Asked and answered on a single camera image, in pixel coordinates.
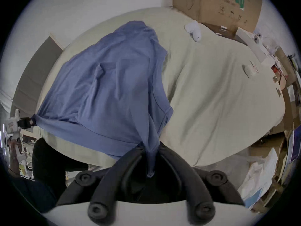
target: paper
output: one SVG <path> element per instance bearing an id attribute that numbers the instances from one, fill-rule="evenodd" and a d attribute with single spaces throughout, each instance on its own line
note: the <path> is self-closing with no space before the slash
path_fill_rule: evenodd
<path id="1" fill-rule="evenodd" d="M 294 87 L 293 85 L 288 86 L 288 95 L 290 96 L 290 101 L 295 101 Z"/>
<path id="2" fill-rule="evenodd" d="M 271 186 L 277 161 L 277 153 L 275 149 L 272 148 L 265 158 L 264 163 L 259 164 L 258 162 L 255 162 L 251 165 L 243 184 L 238 189 L 246 207 L 248 205 L 247 208 L 257 202 Z"/>

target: cardboard box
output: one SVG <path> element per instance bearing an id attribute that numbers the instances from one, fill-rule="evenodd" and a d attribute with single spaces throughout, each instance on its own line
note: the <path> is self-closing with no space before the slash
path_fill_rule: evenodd
<path id="1" fill-rule="evenodd" d="M 286 73 L 288 74 L 287 78 L 286 78 L 286 86 L 290 86 L 292 83 L 295 82 L 296 80 L 296 74 L 295 74 L 295 69 L 293 68 L 290 60 L 288 59 L 288 57 L 285 55 L 284 51 L 282 50 L 281 47 L 279 47 L 275 53 L 275 55 L 277 56 L 277 58 L 279 59 L 279 61 L 281 62 L 282 65 L 282 69 L 284 69 L 286 71 Z"/>
<path id="2" fill-rule="evenodd" d="M 254 31 L 262 0 L 239 0 L 239 3 L 237 0 L 173 0 L 172 3 L 199 23 L 225 26 L 235 33 L 238 27 Z"/>
<path id="3" fill-rule="evenodd" d="M 284 73 L 282 74 L 280 71 L 276 70 L 275 75 L 276 75 L 277 81 L 280 85 L 280 89 L 281 90 L 285 89 L 286 88 L 286 78 L 285 78 Z"/>
<path id="4" fill-rule="evenodd" d="M 290 96 L 288 94 L 288 90 L 284 89 L 282 91 L 284 103 L 285 103 L 285 113 L 283 116 L 282 121 L 277 125 L 274 126 L 270 130 L 270 135 L 283 132 L 285 130 L 293 130 L 294 129 L 294 122 L 293 122 L 293 110 L 292 104 L 290 101 Z"/>
<path id="5" fill-rule="evenodd" d="M 274 148 L 279 158 L 284 142 L 284 133 L 263 137 L 249 147 L 250 156 L 262 156 L 265 158 L 268 156 L 270 150 Z"/>

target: clutter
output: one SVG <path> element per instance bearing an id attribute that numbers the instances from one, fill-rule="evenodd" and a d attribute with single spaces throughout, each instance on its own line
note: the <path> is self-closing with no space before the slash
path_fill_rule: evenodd
<path id="1" fill-rule="evenodd" d="M 251 165 L 243 184 L 238 189 L 246 208 L 256 203 L 271 186 L 277 161 L 277 153 L 272 148 L 264 163 L 254 162 Z"/>
<path id="2" fill-rule="evenodd" d="M 253 32 L 261 11 L 262 0 L 237 1 L 173 0 L 173 6 L 199 23 L 222 25 L 233 33 L 238 27 Z"/>
<path id="3" fill-rule="evenodd" d="M 195 42 L 200 42 L 202 34 L 201 29 L 197 21 L 193 21 L 187 25 L 184 26 L 185 30 L 192 34 L 192 38 Z"/>
<path id="4" fill-rule="evenodd" d="M 276 41 L 270 37 L 262 38 L 262 44 L 272 55 L 274 55 L 279 48 L 279 45 L 276 43 Z"/>
<path id="5" fill-rule="evenodd" d="M 287 89 L 284 89 L 282 91 L 282 95 L 283 95 L 283 99 L 284 99 L 284 103 L 285 103 L 285 113 L 284 113 L 282 121 L 277 126 L 274 126 L 270 130 L 271 135 L 283 132 L 285 130 L 288 130 L 288 131 L 293 130 L 293 128 L 294 128 L 293 113 L 292 113 L 292 106 L 294 106 L 294 105 L 291 105 L 290 96 L 288 94 Z"/>
<path id="6" fill-rule="evenodd" d="M 282 68 L 284 68 L 288 74 L 286 80 L 287 80 L 287 86 L 289 86 L 292 83 L 294 83 L 294 81 L 296 80 L 295 70 L 281 47 L 277 49 L 275 55 L 281 62 Z"/>
<path id="7" fill-rule="evenodd" d="M 276 76 L 275 77 L 276 81 L 274 81 L 274 82 L 278 81 L 279 86 L 280 86 L 280 90 L 283 90 L 286 87 L 286 77 L 285 77 L 285 74 L 287 74 L 286 71 L 285 70 L 281 71 L 275 65 L 273 65 L 271 67 L 271 69 L 274 71 L 275 76 Z"/>

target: white bedsheet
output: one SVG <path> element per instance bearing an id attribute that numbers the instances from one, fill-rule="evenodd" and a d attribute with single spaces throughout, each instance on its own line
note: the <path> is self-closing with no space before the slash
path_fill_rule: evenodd
<path id="1" fill-rule="evenodd" d="M 202 39 L 196 43 L 184 30 L 191 18 L 171 8 L 126 13 L 79 36 L 52 68 L 37 110 L 64 62 L 132 20 L 152 27 L 168 51 L 162 80 L 174 114 L 160 140 L 190 165 L 209 165 L 245 149 L 283 117 L 284 100 L 276 91 L 279 84 L 273 82 L 270 68 L 263 67 L 247 46 L 217 36 L 202 24 Z M 242 68 L 250 61 L 259 70 L 252 78 Z M 103 153 L 60 138 L 49 140 L 55 137 L 39 127 L 35 131 L 71 158 L 99 166 L 114 163 Z"/>

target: person's leg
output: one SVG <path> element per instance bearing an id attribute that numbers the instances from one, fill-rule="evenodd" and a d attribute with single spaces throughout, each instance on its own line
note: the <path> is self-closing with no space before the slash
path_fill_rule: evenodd
<path id="1" fill-rule="evenodd" d="M 52 188 L 57 198 L 66 189 L 66 171 L 84 171 L 88 164 L 73 160 L 49 146 L 43 138 L 36 141 L 32 153 L 35 180 Z"/>

